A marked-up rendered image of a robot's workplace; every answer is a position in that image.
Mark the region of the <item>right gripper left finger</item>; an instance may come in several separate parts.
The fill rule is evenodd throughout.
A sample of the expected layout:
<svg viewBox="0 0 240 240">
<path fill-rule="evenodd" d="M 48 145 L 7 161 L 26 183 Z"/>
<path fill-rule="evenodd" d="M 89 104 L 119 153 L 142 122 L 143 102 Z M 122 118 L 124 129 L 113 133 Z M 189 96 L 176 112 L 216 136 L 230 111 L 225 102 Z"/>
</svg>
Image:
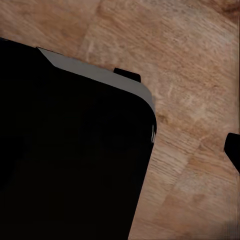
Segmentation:
<svg viewBox="0 0 240 240">
<path fill-rule="evenodd" d="M 0 139 L 0 193 L 26 152 L 21 133 Z"/>
</svg>

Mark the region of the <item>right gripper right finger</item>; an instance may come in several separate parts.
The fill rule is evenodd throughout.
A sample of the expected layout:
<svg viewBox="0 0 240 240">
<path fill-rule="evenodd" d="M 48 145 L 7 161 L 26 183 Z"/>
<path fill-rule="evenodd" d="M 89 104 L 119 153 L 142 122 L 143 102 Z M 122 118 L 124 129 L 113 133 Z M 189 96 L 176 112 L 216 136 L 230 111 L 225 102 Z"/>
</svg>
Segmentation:
<svg viewBox="0 0 240 240">
<path fill-rule="evenodd" d="M 225 141 L 224 151 L 240 173 L 240 135 L 229 133 Z"/>
</svg>

